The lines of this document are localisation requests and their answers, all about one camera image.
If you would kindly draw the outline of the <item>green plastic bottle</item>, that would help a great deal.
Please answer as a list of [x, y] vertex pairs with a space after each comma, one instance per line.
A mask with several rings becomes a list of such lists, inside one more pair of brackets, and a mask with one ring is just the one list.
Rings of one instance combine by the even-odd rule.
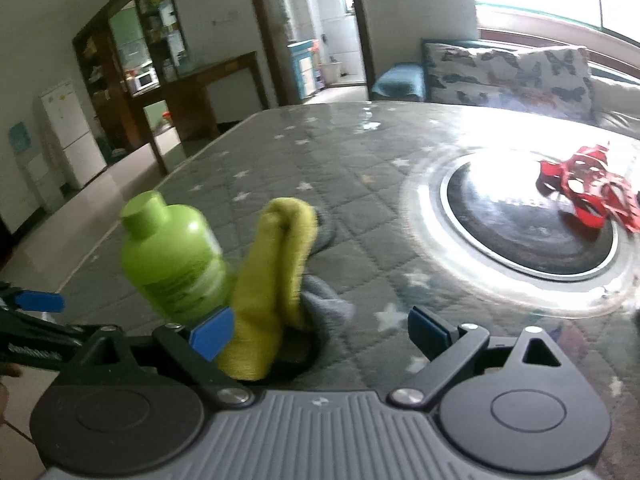
[[122, 272], [168, 322], [190, 325], [227, 307], [232, 273], [204, 214], [157, 191], [122, 208]]

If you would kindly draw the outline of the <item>yellow grey cleaning cloth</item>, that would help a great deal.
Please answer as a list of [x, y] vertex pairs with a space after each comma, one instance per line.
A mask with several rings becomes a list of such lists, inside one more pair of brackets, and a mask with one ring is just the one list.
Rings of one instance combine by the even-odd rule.
[[270, 200], [231, 296], [234, 329], [216, 359], [240, 382], [302, 374], [335, 344], [355, 307], [306, 271], [331, 244], [330, 218], [294, 197]]

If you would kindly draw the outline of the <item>round induction cooktop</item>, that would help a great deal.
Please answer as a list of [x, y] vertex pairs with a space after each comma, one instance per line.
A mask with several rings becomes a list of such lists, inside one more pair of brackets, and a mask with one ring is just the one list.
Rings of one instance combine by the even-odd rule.
[[558, 192], [544, 194], [541, 154], [512, 162], [447, 145], [421, 160], [400, 193], [420, 256], [496, 304], [592, 318], [639, 302], [639, 239], [612, 220], [588, 228]]

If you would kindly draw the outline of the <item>grey star quilted table cover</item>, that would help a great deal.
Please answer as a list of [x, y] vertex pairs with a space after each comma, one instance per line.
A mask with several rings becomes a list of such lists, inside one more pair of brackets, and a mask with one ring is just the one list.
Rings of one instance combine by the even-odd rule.
[[497, 335], [537, 325], [589, 379], [611, 413], [600, 476], [634, 479], [639, 474], [639, 303], [634, 312], [592, 318], [496, 304], [423, 259], [400, 211], [410, 171], [438, 148], [489, 148], [512, 162], [519, 152], [563, 160], [597, 144], [608, 147], [616, 174], [638, 181], [637, 138], [576, 122], [435, 104], [296, 106], [248, 118], [177, 169], [160, 192], [168, 203], [205, 214], [232, 264], [247, 254], [259, 213], [273, 198], [299, 198], [331, 219], [334, 240], [307, 268], [350, 302], [355, 315], [318, 364], [294, 380], [295, 387], [388, 387], [418, 372], [425, 360], [407, 335], [414, 306]]

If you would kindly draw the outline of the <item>white water dispenser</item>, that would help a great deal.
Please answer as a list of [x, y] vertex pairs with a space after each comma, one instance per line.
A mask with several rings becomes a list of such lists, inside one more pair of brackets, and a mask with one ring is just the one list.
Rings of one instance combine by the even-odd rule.
[[40, 207], [53, 214], [64, 205], [64, 198], [54, 171], [47, 162], [39, 142], [29, 133], [24, 122], [9, 128], [8, 138], [18, 166]]

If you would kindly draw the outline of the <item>red folding basket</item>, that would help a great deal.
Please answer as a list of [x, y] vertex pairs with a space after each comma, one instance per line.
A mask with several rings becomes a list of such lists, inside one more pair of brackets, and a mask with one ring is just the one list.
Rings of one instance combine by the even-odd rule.
[[639, 192], [610, 170], [605, 145], [582, 146], [560, 162], [541, 159], [538, 183], [567, 198], [587, 228], [600, 230], [614, 220], [631, 234], [639, 232]]

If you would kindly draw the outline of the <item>dark wooden table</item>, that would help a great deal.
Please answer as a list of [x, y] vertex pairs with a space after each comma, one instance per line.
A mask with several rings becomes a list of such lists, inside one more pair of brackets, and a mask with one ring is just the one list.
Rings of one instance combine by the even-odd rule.
[[165, 155], [160, 151], [144, 116], [145, 107], [164, 101], [168, 107], [171, 123], [177, 129], [180, 146], [193, 154], [220, 136], [216, 114], [210, 102], [207, 87], [242, 72], [242, 70], [248, 70], [252, 76], [260, 108], [269, 110], [270, 103], [259, 69], [256, 51], [198, 67], [179, 75], [173, 81], [162, 82], [152, 90], [146, 90], [128, 98], [130, 112], [138, 122], [137, 126], [143, 139], [151, 143], [152, 152], [160, 167], [161, 174], [166, 176], [171, 172], [171, 169], [167, 166]]

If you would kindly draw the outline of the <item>white refrigerator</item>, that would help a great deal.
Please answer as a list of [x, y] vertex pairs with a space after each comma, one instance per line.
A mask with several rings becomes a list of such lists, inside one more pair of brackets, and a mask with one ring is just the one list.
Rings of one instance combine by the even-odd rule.
[[67, 182], [75, 190], [81, 190], [106, 168], [106, 161], [73, 83], [70, 80], [60, 82], [43, 92], [40, 102], [62, 156]]

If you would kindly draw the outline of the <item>white microwave oven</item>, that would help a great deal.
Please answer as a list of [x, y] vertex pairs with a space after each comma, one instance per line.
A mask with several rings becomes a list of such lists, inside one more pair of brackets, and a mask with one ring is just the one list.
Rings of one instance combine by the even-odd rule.
[[146, 72], [134, 75], [134, 94], [154, 89], [159, 84], [156, 71], [150, 67]]

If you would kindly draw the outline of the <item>butterfly pattern cushion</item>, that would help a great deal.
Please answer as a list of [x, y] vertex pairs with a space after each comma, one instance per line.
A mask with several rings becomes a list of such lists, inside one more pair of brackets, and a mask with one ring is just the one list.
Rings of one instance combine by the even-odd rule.
[[586, 122], [594, 87], [586, 48], [465, 48], [424, 44], [430, 100]]

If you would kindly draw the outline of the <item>white bucket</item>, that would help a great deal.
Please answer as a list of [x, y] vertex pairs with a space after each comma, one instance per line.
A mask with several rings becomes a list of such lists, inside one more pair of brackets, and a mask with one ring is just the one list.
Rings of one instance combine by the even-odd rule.
[[342, 76], [342, 63], [329, 62], [320, 65], [320, 72], [323, 83], [326, 87], [338, 84]]

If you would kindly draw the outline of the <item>dark wooden shelf unit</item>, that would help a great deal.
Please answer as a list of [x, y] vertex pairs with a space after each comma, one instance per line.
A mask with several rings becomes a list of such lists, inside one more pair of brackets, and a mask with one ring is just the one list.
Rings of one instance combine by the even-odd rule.
[[[110, 0], [73, 47], [96, 114], [99, 148], [107, 162], [118, 162], [149, 142], [128, 105], [136, 96], [134, 75], [152, 67], [160, 84], [174, 80], [186, 57], [175, 0]], [[154, 136], [172, 127], [164, 101], [145, 107], [144, 116]]]

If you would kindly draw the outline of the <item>blue white cabinet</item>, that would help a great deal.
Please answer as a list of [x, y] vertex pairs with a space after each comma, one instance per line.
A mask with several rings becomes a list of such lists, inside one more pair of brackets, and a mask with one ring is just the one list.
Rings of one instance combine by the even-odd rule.
[[314, 40], [307, 39], [288, 45], [293, 64], [293, 74], [299, 99], [306, 100], [318, 90], [316, 63], [314, 62]]

